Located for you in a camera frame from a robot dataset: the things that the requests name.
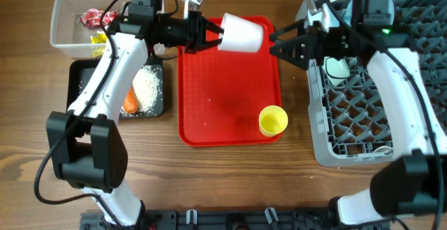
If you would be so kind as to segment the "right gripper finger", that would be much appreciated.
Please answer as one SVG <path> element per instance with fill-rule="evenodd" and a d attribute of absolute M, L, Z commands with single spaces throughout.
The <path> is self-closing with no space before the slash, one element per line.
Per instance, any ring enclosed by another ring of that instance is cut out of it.
<path fill-rule="evenodd" d="M 294 23 L 276 30 L 272 34 L 269 35 L 269 41 L 271 42 L 306 42 L 307 41 L 307 35 L 305 33 L 305 20 L 301 19 L 298 21 L 295 21 Z M 295 32 L 294 37 L 289 39 L 280 39 L 280 36 L 287 34 L 291 31 Z"/>
<path fill-rule="evenodd" d="M 305 34 L 287 41 L 276 41 L 270 54 L 303 70 L 309 69 L 310 60 L 315 58 L 318 36 Z"/>

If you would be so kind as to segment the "green bowl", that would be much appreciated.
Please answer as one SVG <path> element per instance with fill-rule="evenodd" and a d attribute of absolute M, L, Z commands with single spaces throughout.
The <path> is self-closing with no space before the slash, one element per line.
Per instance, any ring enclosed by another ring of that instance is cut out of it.
<path fill-rule="evenodd" d="M 335 87 L 340 85 L 351 74 L 345 59 L 335 59 L 333 57 L 324 59 L 323 70 L 330 83 Z"/>

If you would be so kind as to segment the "pink cup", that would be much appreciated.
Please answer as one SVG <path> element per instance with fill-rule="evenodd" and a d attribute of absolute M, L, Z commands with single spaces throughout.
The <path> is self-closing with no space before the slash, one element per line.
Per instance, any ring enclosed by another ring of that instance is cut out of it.
<path fill-rule="evenodd" d="M 259 24 L 225 13 L 220 27 L 223 33 L 219 34 L 218 50 L 255 53 L 261 48 L 264 33 Z"/>

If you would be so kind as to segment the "yellow cup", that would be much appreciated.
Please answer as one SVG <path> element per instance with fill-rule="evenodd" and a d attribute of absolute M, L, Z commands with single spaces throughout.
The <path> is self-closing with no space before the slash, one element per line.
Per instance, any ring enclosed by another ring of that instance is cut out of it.
<path fill-rule="evenodd" d="M 267 106 L 259 114 L 259 129 L 264 136 L 273 137 L 288 126 L 288 115 L 280 106 Z"/>

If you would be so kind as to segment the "white rice pile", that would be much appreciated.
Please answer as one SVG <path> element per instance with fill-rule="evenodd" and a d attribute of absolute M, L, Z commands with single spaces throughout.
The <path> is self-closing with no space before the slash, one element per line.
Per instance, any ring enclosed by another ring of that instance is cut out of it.
<path fill-rule="evenodd" d="M 121 118 L 156 117 L 163 112 L 163 68 L 161 65 L 144 65 L 137 72 L 131 87 L 139 109 L 134 114 L 128 114 L 121 107 Z"/>

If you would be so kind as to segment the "yellow wrapper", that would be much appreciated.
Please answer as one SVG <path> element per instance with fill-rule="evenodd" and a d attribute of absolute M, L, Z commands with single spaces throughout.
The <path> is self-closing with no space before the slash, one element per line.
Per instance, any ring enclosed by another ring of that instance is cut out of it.
<path fill-rule="evenodd" d="M 90 36 L 92 45 L 105 45 L 107 41 L 107 36 L 103 31 L 97 31 L 96 34 Z M 93 58 L 99 58 L 103 55 L 105 47 L 96 47 L 92 51 Z"/>

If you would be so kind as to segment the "orange carrot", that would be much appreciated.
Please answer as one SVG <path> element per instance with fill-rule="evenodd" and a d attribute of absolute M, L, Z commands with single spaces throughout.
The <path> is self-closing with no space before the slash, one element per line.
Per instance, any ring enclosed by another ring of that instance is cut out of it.
<path fill-rule="evenodd" d="M 138 101 L 135 97 L 133 88 L 131 87 L 125 97 L 125 100 L 123 102 L 122 108 L 128 113 L 128 114 L 134 114 L 138 111 L 139 105 Z"/>

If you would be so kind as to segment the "red foil wrapper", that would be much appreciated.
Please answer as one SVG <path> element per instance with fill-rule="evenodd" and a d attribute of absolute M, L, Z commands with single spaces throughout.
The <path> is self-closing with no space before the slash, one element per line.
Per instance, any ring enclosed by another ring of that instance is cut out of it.
<path fill-rule="evenodd" d="M 80 16 L 80 22 L 84 27 L 88 27 L 88 28 L 96 28 L 96 27 L 100 27 L 101 23 L 101 16 L 103 14 L 103 11 L 98 10 L 96 8 L 90 8 L 84 15 Z M 104 18 L 103 18 L 103 25 L 107 26 L 109 25 L 114 18 L 117 16 L 117 11 L 113 10 L 113 11 L 108 11 Z"/>

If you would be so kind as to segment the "light blue bowl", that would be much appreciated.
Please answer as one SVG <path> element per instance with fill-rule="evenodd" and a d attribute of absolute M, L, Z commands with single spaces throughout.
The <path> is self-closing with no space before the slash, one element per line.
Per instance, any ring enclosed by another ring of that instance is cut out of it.
<path fill-rule="evenodd" d="M 349 23 L 351 21 L 352 0 L 330 0 L 338 15 Z M 329 28 L 340 27 L 339 20 L 330 11 L 324 0 L 303 0 L 295 20 L 304 20 L 305 27 L 319 22 L 326 31 Z"/>

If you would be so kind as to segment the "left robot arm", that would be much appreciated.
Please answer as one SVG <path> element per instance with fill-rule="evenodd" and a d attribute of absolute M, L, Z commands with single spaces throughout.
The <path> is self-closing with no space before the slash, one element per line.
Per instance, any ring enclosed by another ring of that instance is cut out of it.
<path fill-rule="evenodd" d="M 152 228 L 144 203 L 125 181 L 128 154 L 117 129 L 135 75 L 155 56 L 156 44 L 193 54 L 219 44 L 206 39 L 208 32 L 224 34 L 199 11 L 177 19 L 162 7 L 163 0 L 131 0 L 127 13 L 103 28 L 105 52 L 87 86 L 66 112 L 47 119 L 44 163 L 82 197 L 95 200 L 109 229 Z"/>

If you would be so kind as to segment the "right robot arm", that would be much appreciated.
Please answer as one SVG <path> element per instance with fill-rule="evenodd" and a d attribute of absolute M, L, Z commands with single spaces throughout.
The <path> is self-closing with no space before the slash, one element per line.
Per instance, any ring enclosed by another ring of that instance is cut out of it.
<path fill-rule="evenodd" d="M 433 228 L 446 211 L 446 135 L 434 113 L 420 73 L 411 33 L 395 24 L 393 0 L 352 0 L 351 19 L 337 27 L 334 0 L 305 0 L 322 20 L 290 25 L 270 35 L 270 54 L 302 69 L 324 59 L 359 57 L 374 81 L 393 140 L 393 161 L 367 189 L 331 199 L 326 225 L 350 229 L 400 221 L 404 216 L 434 215 Z"/>

